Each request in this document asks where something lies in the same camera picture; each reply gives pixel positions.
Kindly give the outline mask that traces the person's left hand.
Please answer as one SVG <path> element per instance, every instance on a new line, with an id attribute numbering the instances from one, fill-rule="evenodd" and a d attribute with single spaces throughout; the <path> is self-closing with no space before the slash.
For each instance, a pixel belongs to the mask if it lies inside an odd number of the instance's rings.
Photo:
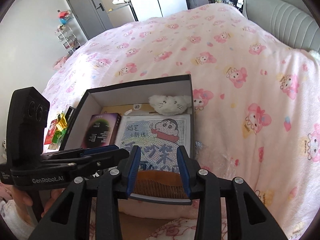
<path id="1" fill-rule="evenodd" d="M 44 211 L 41 214 L 41 217 L 43 217 L 47 213 L 47 211 L 51 208 L 53 203 L 57 200 L 57 198 L 61 195 L 63 191 L 64 189 L 54 189 L 50 192 L 50 198 L 44 206 Z M 28 220 L 30 220 L 27 207 L 32 207 L 33 205 L 31 197 L 26 192 L 17 189 L 15 186 L 11 186 L 11 194 L 16 204 L 18 215 L 25 222 L 27 222 Z"/>

